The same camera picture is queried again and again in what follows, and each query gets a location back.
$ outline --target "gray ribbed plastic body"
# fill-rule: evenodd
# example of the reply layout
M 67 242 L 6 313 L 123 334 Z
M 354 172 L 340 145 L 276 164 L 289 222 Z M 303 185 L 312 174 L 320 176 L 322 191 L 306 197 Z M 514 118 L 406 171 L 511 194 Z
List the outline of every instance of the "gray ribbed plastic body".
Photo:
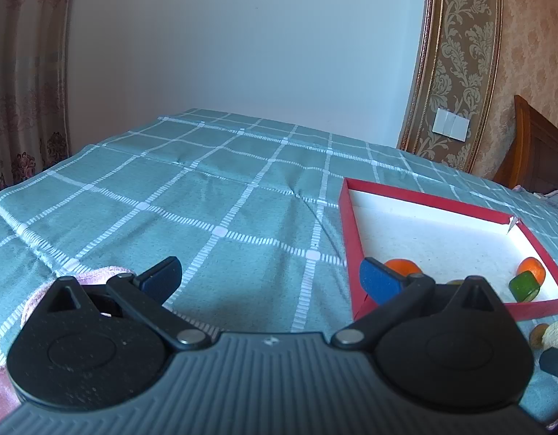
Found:
M 365 354 L 315 333 L 223 333 L 206 350 L 178 353 L 152 388 L 123 404 L 89 413 L 24 404 L 0 424 L 0 435 L 464 433 L 545 431 L 515 407 L 478 415 L 419 407 L 391 391 Z

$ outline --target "orange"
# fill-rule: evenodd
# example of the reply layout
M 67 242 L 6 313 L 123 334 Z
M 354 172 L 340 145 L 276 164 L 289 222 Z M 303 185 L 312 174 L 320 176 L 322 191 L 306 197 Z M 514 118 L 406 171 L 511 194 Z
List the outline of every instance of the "orange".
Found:
M 411 260 L 406 260 L 405 258 L 393 258 L 384 263 L 384 265 L 391 268 L 396 273 L 401 274 L 403 277 L 406 277 L 411 273 L 422 273 L 422 270 L 418 268 L 418 265 Z
M 519 268 L 517 268 L 517 275 L 523 272 L 533 273 L 533 276 L 539 283 L 539 286 L 542 286 L 543 282 L 545 281 L 545 268 L 543 267 L 541 262 L 534 257 L 525 258 L 521 262 Z

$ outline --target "white wall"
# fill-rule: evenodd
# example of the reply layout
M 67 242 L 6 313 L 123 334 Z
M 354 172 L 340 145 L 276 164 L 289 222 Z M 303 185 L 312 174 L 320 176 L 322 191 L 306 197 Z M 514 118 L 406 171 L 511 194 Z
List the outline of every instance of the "white wall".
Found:
M 192 107 L 396 146 L 424 0 L 72 0 L 72 150 Z

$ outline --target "plaid tablecloth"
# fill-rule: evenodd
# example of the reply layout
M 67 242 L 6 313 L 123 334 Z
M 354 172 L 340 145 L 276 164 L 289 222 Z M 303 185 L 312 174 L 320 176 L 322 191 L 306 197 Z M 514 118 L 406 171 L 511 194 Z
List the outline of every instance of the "plaid tablecloth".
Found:
M 109 265 L 139 273 L 168 255 L 184 269 L 166 303 L 180 314 L 238 331 L 331 335 L 351 319 L 344 177 L 516 214 L 558 263 L 558 212 L 528 193 L 393 148 L 192 109 L 0 193 L 0 364 L 43 282 Z M 558 379 L 536 366 L 523 404 L 556 417 Z

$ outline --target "curtain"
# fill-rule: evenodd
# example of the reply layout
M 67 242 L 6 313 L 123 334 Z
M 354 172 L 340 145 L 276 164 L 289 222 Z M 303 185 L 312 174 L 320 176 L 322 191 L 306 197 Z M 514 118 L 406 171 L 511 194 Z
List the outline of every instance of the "curtain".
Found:
M 69 155 L 68 0 L 0 0 L 0 190 Z

